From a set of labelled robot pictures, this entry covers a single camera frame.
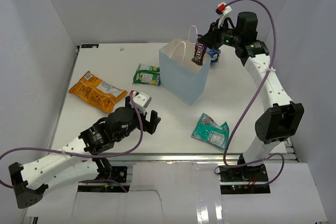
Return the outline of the purple M&M's packet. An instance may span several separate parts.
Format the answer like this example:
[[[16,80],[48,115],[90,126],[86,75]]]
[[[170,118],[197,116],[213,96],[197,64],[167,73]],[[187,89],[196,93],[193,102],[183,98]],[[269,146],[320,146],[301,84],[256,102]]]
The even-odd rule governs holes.
[[[204,44],[197,41],[195,43],[194,56],[192,58],[192,62],[194,62],[195,64],[197,64],[199,66],[202,66],[203,65],[203,58],[204,58],[204,55],[206,53],[206,49],[207,49],[207,47]]]

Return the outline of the green Fox's candy bag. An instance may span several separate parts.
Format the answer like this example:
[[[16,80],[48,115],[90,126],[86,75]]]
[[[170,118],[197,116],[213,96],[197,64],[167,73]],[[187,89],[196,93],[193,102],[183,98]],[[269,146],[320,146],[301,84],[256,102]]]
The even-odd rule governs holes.
[[[160,68],[140,63],[133,76],[133,83],[160,86]]]

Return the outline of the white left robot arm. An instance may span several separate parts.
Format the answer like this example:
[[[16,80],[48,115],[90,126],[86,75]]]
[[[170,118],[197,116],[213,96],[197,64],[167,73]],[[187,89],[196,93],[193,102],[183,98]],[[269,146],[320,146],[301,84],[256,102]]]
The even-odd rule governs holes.
[[[115,143],[121,142],[134,130],[153,134],[160,122],[156,111],[146,119],[146,109],[152,98],[144,92],[132,91],[125,105],[99,119],[71,142],[36,161],[9,165],[12,189],[17,207],[25,209],[37,204],[45,194],[67,185],[86,181],[112,179],[108,155]]]

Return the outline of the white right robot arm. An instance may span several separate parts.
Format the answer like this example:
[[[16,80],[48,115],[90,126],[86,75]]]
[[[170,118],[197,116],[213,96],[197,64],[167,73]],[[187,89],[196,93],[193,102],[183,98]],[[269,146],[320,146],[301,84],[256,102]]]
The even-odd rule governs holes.
[[[255,122],[255,139],[237,163],[238,177],[247,182],[256,175],[254,166],[261,165],[277,145],[295,135],[304,108],[287,95],[272,67],[266,44],[257,39],[257,15],[240,12],[234,24],[227,11],[218,10],[217,14],[219,19],[200,38],[201,44],[212,48],[233,47],[251,75],[264,106],[264,113]]]

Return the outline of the dark blue snack bag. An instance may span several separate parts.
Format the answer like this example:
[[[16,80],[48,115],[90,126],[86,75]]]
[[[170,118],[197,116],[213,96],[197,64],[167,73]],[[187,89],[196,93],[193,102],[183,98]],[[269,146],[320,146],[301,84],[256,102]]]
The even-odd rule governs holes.
[[[201,45],[203,45],[203,50],[204,50],[205,54],[210,56],[211,63],[218,63],[219,57],[220,57],[220,54],[221,54],[221,50],[220,49],[215,49],[215,48],[208,48],[203,43],[201,43]]]

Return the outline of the light blue paper bag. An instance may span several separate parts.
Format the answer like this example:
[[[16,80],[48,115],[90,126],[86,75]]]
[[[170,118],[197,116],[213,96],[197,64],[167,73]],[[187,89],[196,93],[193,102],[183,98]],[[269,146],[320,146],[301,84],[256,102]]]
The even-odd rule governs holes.
[[[195,34],[197,42],[201,35]],[[188,105],[203,93],[211,64],[206,54],[202,66],[192,62],[196,42],[174,38],[159,50],[161,85]]]

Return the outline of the teal Fox's candy bag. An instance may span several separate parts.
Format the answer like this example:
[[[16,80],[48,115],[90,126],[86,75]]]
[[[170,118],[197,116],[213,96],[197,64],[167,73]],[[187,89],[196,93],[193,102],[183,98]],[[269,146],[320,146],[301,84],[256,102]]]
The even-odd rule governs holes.
[[[191,137],[224,150],[229,138],[229,127],[226,122],[218,125],[209,115],[203,113]]]

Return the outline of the orange chip bag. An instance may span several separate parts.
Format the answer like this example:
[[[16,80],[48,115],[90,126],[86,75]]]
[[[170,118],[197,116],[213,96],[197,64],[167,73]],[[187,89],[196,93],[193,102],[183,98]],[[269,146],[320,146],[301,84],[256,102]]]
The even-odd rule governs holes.
[[[128,94],[126,90],[116,88],[90,71],[87,71],[68,93],[76,95],[104,113],[112,112],[115,104]]]

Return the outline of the black left corner label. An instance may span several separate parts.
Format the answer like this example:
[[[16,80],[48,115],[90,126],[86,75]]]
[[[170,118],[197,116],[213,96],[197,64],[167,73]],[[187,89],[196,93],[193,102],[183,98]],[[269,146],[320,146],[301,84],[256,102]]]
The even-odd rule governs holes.
[[[99,44],[82,44],[81,48],[98,48]]]

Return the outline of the aluminium table edge rail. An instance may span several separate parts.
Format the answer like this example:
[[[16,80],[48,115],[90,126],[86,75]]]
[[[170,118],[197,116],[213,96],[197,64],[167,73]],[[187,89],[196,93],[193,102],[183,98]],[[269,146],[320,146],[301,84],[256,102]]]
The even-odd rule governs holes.
[[[118,157],[109,157],[111,161],[163,161],[163,162],[223,162],[221,154],[127,154]]]

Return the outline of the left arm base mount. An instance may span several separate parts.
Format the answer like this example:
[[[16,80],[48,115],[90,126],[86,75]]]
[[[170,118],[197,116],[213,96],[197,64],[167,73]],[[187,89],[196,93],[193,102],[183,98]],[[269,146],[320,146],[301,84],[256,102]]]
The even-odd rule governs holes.
[[[103,180],[98,183],[84,183],[78,186],[81,193],[127,193],[129,191],[127,183],[128,168],[126,166],[112,166],[109,177],[99,175],[96,180]]]

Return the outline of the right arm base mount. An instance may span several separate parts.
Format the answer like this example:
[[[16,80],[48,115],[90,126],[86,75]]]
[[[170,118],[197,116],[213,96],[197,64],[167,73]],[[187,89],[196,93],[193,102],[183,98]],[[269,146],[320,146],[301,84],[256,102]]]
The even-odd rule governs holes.
[[[225,168],[217,166],[214,173],[220,179],[222,195],[269,194],[268,174],[265,165]]]

